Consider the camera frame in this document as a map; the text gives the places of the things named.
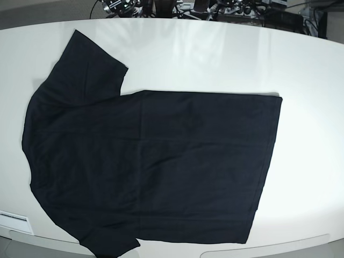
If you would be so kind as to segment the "white power strip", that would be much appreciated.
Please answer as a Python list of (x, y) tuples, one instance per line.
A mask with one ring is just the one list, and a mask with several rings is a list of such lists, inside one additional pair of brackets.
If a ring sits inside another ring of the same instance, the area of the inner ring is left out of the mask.
[(194, 1), (191, 10), (208, 16), (244, 14), (249, 16), (257, 7), (256, 1)]

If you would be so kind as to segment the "black equipment box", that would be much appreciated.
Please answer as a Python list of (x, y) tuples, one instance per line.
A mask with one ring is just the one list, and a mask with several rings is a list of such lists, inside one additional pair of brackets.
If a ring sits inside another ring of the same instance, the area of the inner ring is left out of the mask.
[(301, 15), (285, 11), (274, 10), (264, 15), (265, 27), (301, 34), (304, 34), (303, 21)]

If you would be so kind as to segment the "dark navy T-shirt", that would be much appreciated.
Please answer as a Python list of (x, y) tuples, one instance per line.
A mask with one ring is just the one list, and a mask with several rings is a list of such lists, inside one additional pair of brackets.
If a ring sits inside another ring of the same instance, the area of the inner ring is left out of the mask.
[(97, 257), (139, 240), (248, 240), (282, 99), (120, 93), (127, 67), (75, 31), (26, 112), (30, 188), (52, 221)]

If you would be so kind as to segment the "white label sticker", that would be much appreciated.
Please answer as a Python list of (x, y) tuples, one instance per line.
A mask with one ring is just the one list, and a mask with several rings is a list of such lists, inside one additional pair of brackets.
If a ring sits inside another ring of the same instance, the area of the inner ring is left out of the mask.
[(34, 235), (32, 226), (28, 217), (0, 211), (0, 225), (1, 227), (7, 228), (12, 231), (16, 231), (19, 233), (25, 233), (29, 235)]

